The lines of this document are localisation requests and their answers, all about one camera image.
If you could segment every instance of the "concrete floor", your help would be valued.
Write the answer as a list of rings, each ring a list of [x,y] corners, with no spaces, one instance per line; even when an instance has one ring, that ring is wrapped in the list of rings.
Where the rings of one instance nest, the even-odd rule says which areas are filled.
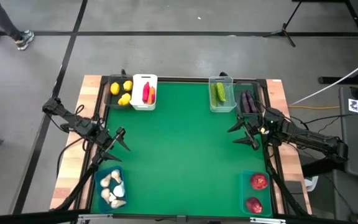
[[[22,30],[72,31],[81,0],[3,0],[1,4]],[[290,0],[93,0],[88,1],[80,31],[268,32],[279,29],[295,6]],[[354,7],[358,12],[358,1]],[[288,30],[357,32],[357,27],[344,4],[304,3]],[[0,192],[4,194],[0,214],[9,212],[40,125],[41,106],[51,94],[69,38],[38,36],[25,52],[18,52],[8,37],[1,37],[0,138],[5,142],[0,146]],[[281,37],[79,36],[59,96],[73,111],[84,75],[109,75],[122,68],[128,73],[178,77],[209,77],[225,71],[232,77],[282,79],[287,101],[292,103],[323,88],[318,77],[342,77],[358,67],[357,37],[293,40],[296,48]],[[302,102],[338,104],[336,86]],[[339,110],[291,110],[291,115],[304,121],[334,114]],[[316,122],[310,128],[318,130],[328,122]],[[340,136],[340,122],[323,133]],[[51,124],[24,212],[48,210],[58,153],[66,140],[67,135]],[[322,180],[312,193],[312,209],[320,217],[333,217],[333,202],[327,201],[330,188]]]

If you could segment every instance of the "green tabletop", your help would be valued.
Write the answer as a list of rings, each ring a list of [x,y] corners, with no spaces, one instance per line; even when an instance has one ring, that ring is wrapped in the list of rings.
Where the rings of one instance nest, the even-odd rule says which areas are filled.
[[[110,151],[122,162],[99,169],[123,169],[128,203],[112,213],[246,217],[240,206],[240,175],[265,171],[262,150],[233,140],[234,110],[212,113],[207,83],[158,83],[153,111],[109,110],[107,128],[126,130],[131,152],[116,144]],[[99,213],[95,191],[92,213]]]

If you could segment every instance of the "person's leg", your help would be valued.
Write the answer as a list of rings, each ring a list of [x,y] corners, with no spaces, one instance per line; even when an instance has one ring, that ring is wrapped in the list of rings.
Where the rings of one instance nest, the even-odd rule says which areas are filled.
[[[25,50],[34,39],[34,32],[26,30],[20,32],[12,23],[4,8],[0,4],[0,27],[4,29],[16,43],[18,50]]]
[[[13,25],[11,19],[6,14],[4,8],[0,4],[0,27],[4,29],[4,32],[12,37],[15,41],[21,40],[22,36],[20,31]]]

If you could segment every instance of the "white container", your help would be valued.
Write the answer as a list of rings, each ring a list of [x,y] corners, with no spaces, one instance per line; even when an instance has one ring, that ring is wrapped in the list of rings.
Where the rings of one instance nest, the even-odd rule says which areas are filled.
[[[152,74],[136,74],[133,76],[134,86],[130,104],[135,110],[154,110],[157,102],[157,76]],[[155,100],[152,105],[143,102],[143,87],[149,82],[150,88],[155,88]]]
[[[211,84],[222,83],[224,87],[224,95],[226,98],[225,102],[219,102],[218,105],[213,106],[211,103]],[[210,77],[208,81],[208,90],[209,90],[209,108],[212,112],[215,113],[228,113],[233,108],[237,106],[237,103],[234,100],[234,91],[233,91],[233,79],[231,77]]]

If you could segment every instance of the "wooden table edge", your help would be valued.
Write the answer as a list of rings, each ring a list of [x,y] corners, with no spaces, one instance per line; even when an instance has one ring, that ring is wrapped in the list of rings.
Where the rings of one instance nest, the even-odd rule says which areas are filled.
[[[80,113],[84,117],[92,117],[96,101],[98,98],[100,81],[102,75],[85,75],[81,86],[80,94],[76,106],[81,104],[85,105],[84,110]],[[285,116],[289,116],[289,110],[287,100],[281,80],[266,80],[268,96],[270,99],[270,105],[273,108],[279,109]],[[103,115],[104,102],[102,100],[100,107],[100,115]],[[67,144],[78,139],[79,136],[75,133],[68,135]],[[311,213],[310,201],[306,191],[305,181],[303,179],[301,164],[299,160],[298,152],[283,144],[279,147],[280,158],[282,161],[282,169],[285,180],[300,181],[303,187],[303,193],[305,197],[306,207],[308,213]],[[59,170],[59,175],[56,181],[55,190],[53,191],[52,201],[50,208],[56,208],[59,206],[68,194],[73,190],[80,177],[80,170],[83,165],[85,153],[82,150],[82,142],[78,142],[71,148],[67,149],[62,157],[62,163]],[[83,194],[81,196],[80,208],[85,208],[85,202],[88,198],[88,189],[90,182],[88,181],[84,187]],[[279,213],[283,213],[283,203],[280,189],[275,184],[275,197],[277,202],[277,209]]]

